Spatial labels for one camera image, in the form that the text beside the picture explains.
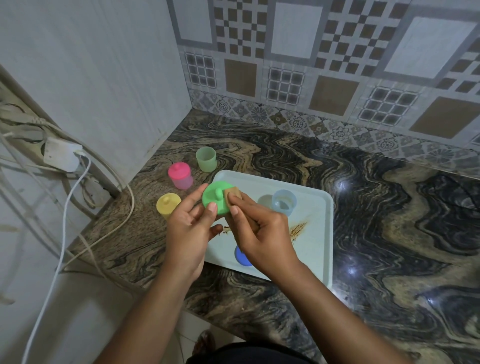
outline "floral tile border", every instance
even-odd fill
[[[317,137],[385,157],[404,160],[472,178],[480,178],[479,153],[425,139],[370,129],[342,121],[256,102],[189,89],[194,109]]]

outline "white power adapter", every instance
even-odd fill
[[[82,150],[80,144],[49,136],[45,142],[43,162],[65,172],[75,172],[80,164],[78,154],[83,153]]]

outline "foot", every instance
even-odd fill
[[[203,331],[193,347],[192,355],[208,354],[215,351],[215,338],[210,330]]]

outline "pink lid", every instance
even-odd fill
[[[173,163],[168,169],[168,176],[174,180],[181,180],[190,175],[190,166],[185,162]]]

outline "green lid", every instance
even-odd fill
[[[225,202],[225,198],[223,197],[223,190],[232,187],[233,186],[230,183],[225,181],[217,181],[208,185],[208,187],[205,188],[204,194],[202,195],[203,205],[207,207],[207,205],[213,201],[218,206],[218,215],[224,215],[230,212],[227,203]]]

